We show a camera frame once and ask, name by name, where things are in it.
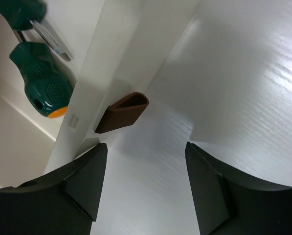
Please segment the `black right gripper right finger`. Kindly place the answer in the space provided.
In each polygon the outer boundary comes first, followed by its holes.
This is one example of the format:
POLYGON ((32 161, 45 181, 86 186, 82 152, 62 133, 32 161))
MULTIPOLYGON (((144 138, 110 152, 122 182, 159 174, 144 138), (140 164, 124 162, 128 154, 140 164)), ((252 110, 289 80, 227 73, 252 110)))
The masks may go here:
POLYGON ((187 172, 202 235, 292 235, 292 187, 230 166, 188 142, 187 172))

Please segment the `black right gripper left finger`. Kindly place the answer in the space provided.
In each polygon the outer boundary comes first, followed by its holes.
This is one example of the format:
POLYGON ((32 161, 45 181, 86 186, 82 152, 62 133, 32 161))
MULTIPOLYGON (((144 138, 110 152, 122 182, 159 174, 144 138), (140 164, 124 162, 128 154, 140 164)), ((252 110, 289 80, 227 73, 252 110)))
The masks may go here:
POLYGON ((107 154, 107 145, 100 143, 48 174, 16 188, 0 188, 0 235, 90 234, 107 154))

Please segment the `green stubby phillips screwdriver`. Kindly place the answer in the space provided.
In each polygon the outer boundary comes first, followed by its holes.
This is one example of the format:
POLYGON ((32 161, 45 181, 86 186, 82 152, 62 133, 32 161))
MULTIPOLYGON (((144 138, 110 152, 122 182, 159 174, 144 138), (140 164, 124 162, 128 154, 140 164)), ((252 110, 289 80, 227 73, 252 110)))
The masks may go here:
POLYGON ((63 116, 73 92, 71 82, 54 64, 46 44, 29 42, 20 31, 13 33, 19 43, 9 58, 23 78, 29 102, 46 118, 63 116))

